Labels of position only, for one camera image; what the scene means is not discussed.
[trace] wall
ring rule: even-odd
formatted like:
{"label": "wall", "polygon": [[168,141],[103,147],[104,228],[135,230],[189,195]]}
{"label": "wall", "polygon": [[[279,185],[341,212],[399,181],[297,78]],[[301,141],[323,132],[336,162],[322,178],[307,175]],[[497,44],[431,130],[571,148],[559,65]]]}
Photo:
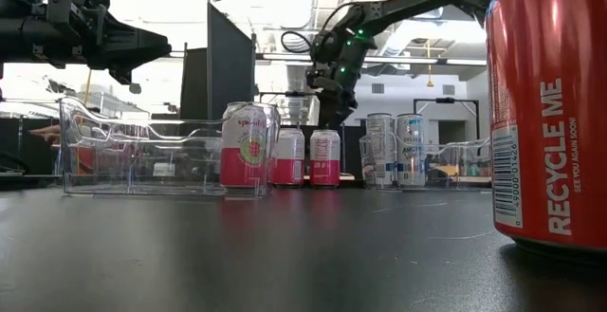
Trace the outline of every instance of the wall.
{"label": "wall", "polygon": [[[383,83],[384,94],[372,94],[371,84]],[[390,113],[393,116],[412,113],[414,99],[436,99],[447,97],[443,95],[443,84],[455,85],[456,99],[467,99],[466,83],[460,82],[457,75],[433,75],[434,87],[428,87],[428,76],[421,75],[415,79],[410,76],[383,75],[372,78],[363,75],[356,86],[356,96],[359,102],[357,109],[346,121],[347,125],[359,125],[359,119],[366,119],[371,113]],[[419,110],[424,102],[417,104]],[[461,103],[438,104],[431,102],[422,111],[426,120],[426,143],[438,143],[439,120],[464,120],[467,125],[466,139],[475,139],[475,117]]]}
{"label": "wall", "polygon": [[466,84],[468,98],[479,101],[481,139],[489,137],[490,131],[490,113],[489,113],[489,93],[487,72],[476,76]]}

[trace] transparent plastic container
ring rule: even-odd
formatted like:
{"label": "transparent plastic container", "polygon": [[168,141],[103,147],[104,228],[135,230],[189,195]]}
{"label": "transparent plastic container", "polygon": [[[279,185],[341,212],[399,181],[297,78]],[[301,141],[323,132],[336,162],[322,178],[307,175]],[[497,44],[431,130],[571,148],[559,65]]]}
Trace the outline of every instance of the transparent plastic container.
{"label": "transparent plastic container", "polygon": [[[373,133],[362,137],[359,144],[362,176],[367,189],[461,190],[491,187],[488,139],[447,145],[413,145],[398,139],[394,133]],[[411,148],[415,148],[417,153],[410,156],[409,161],[420,171],[405,170],[407,174],[403,175],[403,167],[398,164],[398,153]],[[406,175],[410,176],[409,179],[411,175],[423,175],[423,178],[414,180],[420,185],[411,185],[411,180],[403,181]]]}
{"label": "transparent plastic container", "polygon": [[[222,167],[225,151],[222,129],[227,123],[234,125],[237,113],[252,104],[243,103],[242,108],[221,120],[107,119],[89,112],[76,99],[62,99],[64,190],[96,194],[263,196],[268,190],[269,155],[280,125],[273,115],[263,119],[266,123],[266,128],[261,129],[263,134],[258,128],[255,139],[247,133],[240,137],[241,145],[247,146],[246,149],[241,146],[242,150],[255,151],[254,164],[245,167],[230,161]],[[239,174],[246,181],[243,185],[222,185],[225,171]]]}

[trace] aluminum can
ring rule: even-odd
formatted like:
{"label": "aluminum can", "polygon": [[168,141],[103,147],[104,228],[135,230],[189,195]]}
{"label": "aluminum can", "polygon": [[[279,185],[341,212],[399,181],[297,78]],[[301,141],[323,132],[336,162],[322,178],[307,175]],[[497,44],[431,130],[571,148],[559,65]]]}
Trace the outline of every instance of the aluminum can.
{"label": "aluminum can", "polygon": [[395,120],[388,113],[367,116],[367,136],[371,136],[371,153],[375,165],[375,186],[384,188],[396,181]]}
{"label": "aluminum can", "polygon": [[254,104],[230,104],[222,126],[219,181],[226,188],[256,188],[267,183],[267,116]]}
{"label": "aluminum can", "polygon": [[416,188],[426,185],[424,118],[419,114],[396,117],[398,186]]}
{"label": "aluminum can", "polygon": [[270,183],[300,186],[304,183],[305,137],[300,129],[282,129],[274,148]]}
{"label": "aluminum can", "polygon": [[340,184],[340,135],[334,130],[316,130],[310,137],[310,184],[337,187]]}
{"label": "aluminum can", "polygon": [[605,0],[487,11],[495,228],[547,253],[607,251],[604,12]]}

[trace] dark countertop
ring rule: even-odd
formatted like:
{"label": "dark countertop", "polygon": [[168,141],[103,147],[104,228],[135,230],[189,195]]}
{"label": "dark countertop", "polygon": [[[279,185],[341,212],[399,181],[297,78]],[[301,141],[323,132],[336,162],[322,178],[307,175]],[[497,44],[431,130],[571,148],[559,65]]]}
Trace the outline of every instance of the dark countertop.
{"label": "dark countertop", "polygon": [[471,192],[0,193],[0,310],[607,310],[604,271],[518,250],[491,212]]}

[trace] robotic arm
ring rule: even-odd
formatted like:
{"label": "robotic arm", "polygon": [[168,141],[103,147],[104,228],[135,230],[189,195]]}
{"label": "robotic arm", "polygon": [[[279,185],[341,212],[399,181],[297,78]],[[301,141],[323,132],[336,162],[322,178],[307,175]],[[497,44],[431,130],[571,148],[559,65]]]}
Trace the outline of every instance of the robotic arm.
{"label": "robotic arm", "polygon": [[0,0],[4,63],[86,64],[121,84],[131,70],[171,52],[165,36],[119,22],[110,0]]}
{"label": "robotic arm", "polygon": [[481,26],[491,0],[386,0],[351,3],[332,30],[321,31],[310,48],[313,65],[306,70],[307,84],[321,88],[319,126],[337,129],[358,104],[354,87],[367,50],[376,49],[373,37],[390,24],[427,11],[455,5]]}

